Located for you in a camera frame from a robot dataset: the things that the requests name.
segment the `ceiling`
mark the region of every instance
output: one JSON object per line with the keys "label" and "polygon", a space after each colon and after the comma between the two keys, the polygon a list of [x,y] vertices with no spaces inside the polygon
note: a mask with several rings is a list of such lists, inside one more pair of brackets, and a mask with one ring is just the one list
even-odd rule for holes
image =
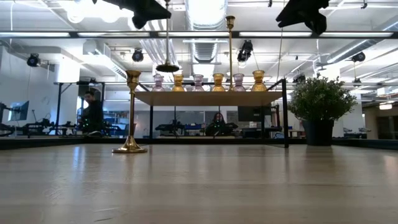
{"label": "ceiling", "polygon": [[[287,0],[273,0],[272,7],[267,7],[268,1],[262,0],[230,0],[228,1],[227,15],[236,17],[234,30],[261,30],[278,31],[275,18],[282,10]],[[328,31],[381,31],[381,24],[396,16],[398,1],[396,0],[368,0],[368,7],[360,9],[363,0],[331,0],[330,8],[322,10],[321,13],[328,18]],[[107,23],[97,16],[86,17],[80,23],[72,23],[68,20],[67,7],[74,4],[73,1],[8,1],[0,2],[0,30],[78,30],[78,31],[110,31],[110,30],[132,30],[129,26],[129,17],[120,17],[114,23]],[[184,0],[172,0],[172,19],[170,24],[172,30],[187,30],[185,19]],[[210,0],[203,0],[203,16],[206,9],[211,7]],[[103,14],[111,14],[113,9],[107,9]],[[308,31],[303,24],[289,26],[283,31]],[[82,47],[85,39],[21,39],[13,40],[14,45],[31,47],[60,47],[72,54],[75,58],[85,61]],[[243,39],[234,39],[233,46],[233,73],[244,73],[246,80],[251,80],[252,71],[261,69],[266,71],[267,80],[275,82],[278,78],[287,76],[291,80],[296,74],[291,72],[300,65],[301,72],[312,76],[314,67],[312,61],[318,59],[318,55],[328,55],[342,49],[355,40],[351,39],[253,39],[254,55],[250,57],[244,68],[238,69],[236,59],[238,49],[243,44]],[[138,69],[145,73],[141,77],[144,82],[152,81],[153,61],[144,54],[144,61],[133,63],[131,55],[135,48],[142,47],[139,39],[101,39],[101,44],[107,44],[111,50],[111,58],[122,69]],[[192,74],[192,58],[189,44],[183,43],[182,39],[173,40],[173,48],[178,63],[185,77]],[[352,62],[339,62],[340,76],[343,80],[351,82],[354,72],[357,76],[366,75],[393,63],[398,56],[398,40],[383,40],[364,50],[366,60],[356,64],[353,69]],[[214,72],[229,72],[229,45],[221,43],[217,51]],[[99,80],[114,80],[115,74],[101,65],[86,62],[87,66],[81,75],[95,76]],[[398,78],[398,67],[388,72],[373,75],[366,82],[391,81]]]}

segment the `brass candlestick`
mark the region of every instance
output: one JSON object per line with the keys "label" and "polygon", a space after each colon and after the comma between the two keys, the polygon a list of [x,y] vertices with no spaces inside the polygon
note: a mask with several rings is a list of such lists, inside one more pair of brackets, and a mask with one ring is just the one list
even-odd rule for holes
{"label": "brass candlestick", "polygon": [[265,71],[263,70],[256,70],[253,72],[254,76],[254,85],[251,88],[251,91],[267,91],[267,87],[262,82],[264,78]]}
{"label": "brass candlestick", "polygon": [[213,87],[213,91],[225,91],[224,87],[223,87],[223,78],[224,78],[224,74],[222,73],[215,73],[213,75],[214,78],[214,87]]}
{"label": "brass candlestick", "polygon": [[182,79],[183,75],[174,75],[174,86],[172,91],[185,91],[184,87],[182,87]]}
{"label": "brass candlestick", "polygon": [[230,80],[230,85],[229,85],[229,90],[228,91],[234,91],[234,85],[232,83],[232,28],[234,27],[234,21],[235,17],[234,16],[227,16],[225,17],[226,20],[226,27],[229,30],[229,80]]}
{"label": "brass candlestick", "polygon": [[140,71],[130,70],[127,73],[127,86],[130,88],[130,125],[129,125],[129,136],[126,142],[119,149],[113,149],[114,153],[138,153],[147,152],[147,149],[139,147],[134,140],[134,97],[136,95],[136,88],[138,86],[138,78],[141,74]]}

